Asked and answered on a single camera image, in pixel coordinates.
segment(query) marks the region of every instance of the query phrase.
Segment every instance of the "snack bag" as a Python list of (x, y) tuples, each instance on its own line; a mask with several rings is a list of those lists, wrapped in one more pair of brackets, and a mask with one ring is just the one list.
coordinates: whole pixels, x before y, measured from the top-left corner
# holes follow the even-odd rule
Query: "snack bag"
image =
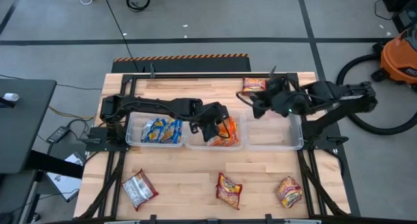
[(123, 182), (122, 186), (136, 211), (141, 204), (158, 195), (158, 192), (154, 189), (142, 169), (126, 182)]
[(167, 125), (164, 128), (164, 136), (161, 138), (160, 143), (179, 143), (182, 137), (182, 121), (181, 120), (168, 120)]
[(148, 120), (142, 129), (142, 136), (141, 136), (141, 142), (146, 143), (148, 141), (148, 134), (151, 132), (151, 128), (154, 124), (155, 120)]
[(242, 184), (234, 184), (223, 173), (219, 173), (217, 182), (216, 198), (221, 199), (233, 208), (239, 210), (240, 193), (242, 192)]
[(208, 146), (232, 146), (235, 143), (238, 143), (237, 138), (237, 124), (233, 120), (232, 116), (229, 116), (228, 119), (224, 120), (226, 127), (223, 123), (219, 124), (219, 135), (222, 137), (227, 137), (227, 130), (229, 130), (229, 138), (225, 139), (219, 136), (213, 137), (207, 141)]
[(265, 91), (266, 90), (266, 80), (244, 77), (243, 78), (243, 88), (242, 93), (244, 96), (250, 96), (253, 92)]
[(141, 139), (141, 142), (142, 143), (159, 143), (162, 137), (164, 136), (164, 128), (166, 124), (167, 122), (165, 121), (165, 119), (159, 119), (159, 118), (155, 119), (151, 126), (151, 130), (148, 132), (144, 140)]
[(291, 208), (295, 203), (301, 201), (301, 187), (297, 184), (295, 179), (291, 178), (290, 176), (282, 180), (280, 186), (276, 191), (278, 199), (286, 208)]

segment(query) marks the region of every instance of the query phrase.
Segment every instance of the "black desk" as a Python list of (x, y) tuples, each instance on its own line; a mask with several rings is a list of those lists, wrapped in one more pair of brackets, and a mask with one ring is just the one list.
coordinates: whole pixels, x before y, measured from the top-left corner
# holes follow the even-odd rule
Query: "black desk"
[[(79, 165), (32, 150), (56, 84), (54, 80), (0, 79), (1, 96), (9, 92), (20, 97), (14, 108), (0, 108), (0, 174), (4, 176), (0, 214), (27, 202), (38, 169), (60, 173), (73, 168), (82, 175)], [(13, 212), (13, 223), (19, 222), (22, 213), (23, 208)]]
[(0, 95), (20, 96), (14, 108), (0, 108), (0, 173), (23, 169), (56, 84), (53, 80), (0, 79)]

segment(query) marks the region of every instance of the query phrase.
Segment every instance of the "blue snack bag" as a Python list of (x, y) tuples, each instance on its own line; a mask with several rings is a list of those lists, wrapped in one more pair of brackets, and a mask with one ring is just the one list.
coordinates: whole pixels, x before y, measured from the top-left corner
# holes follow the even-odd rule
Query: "blue snack bag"
[[(148, 130), (149, 123), (152, 122), (152, 126)], [(148, 121), (144, 128), (142, 133), (141, 142), (142, 143), (159, 143), (161, 138), (164, 136), (164, 128), (166, 125), (165, 119), (155, 119)]]
[(173, 143), (177, 144), (181, 141), (181, 120), (170, 119), (165, 127), (164, 136), (162, 137), (161, 143)]

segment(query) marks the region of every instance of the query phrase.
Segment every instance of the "power adapter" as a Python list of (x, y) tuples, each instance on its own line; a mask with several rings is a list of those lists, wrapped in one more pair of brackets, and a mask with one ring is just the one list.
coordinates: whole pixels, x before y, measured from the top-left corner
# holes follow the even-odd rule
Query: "power adapter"
[(66, 126), (61, 126), (51, 136), (48, 137), (46, 140), (49, 143), (58, 143), (63, 137), (67, 135), (67, 133), (70, 131), (70, 128)]

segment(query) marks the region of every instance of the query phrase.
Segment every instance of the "orange shop vacuum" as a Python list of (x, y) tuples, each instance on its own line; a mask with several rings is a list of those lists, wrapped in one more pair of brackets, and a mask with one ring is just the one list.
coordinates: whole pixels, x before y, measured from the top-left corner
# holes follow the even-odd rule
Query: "orange shop vacuum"
[[(347, 63), (340, 71), (336, 84), (343, 85), (347, 72), (355, 65), (364, 61), (379, 60), (381, 68), (371, 77), (380, 82), (391, 79), (398, 85), (407, 84), (417, 92), (417, 24), (403, 31), (388, 43), (373, 45), (374, 53), (358, 57)], [(348, 116), (353, 123), (367, 132), (377, 135), (394, 135), (405, 132), (417, 124), (417, 113), (406, 123), (394, 128), (377, 128), (364, 122), (355, 114)]]

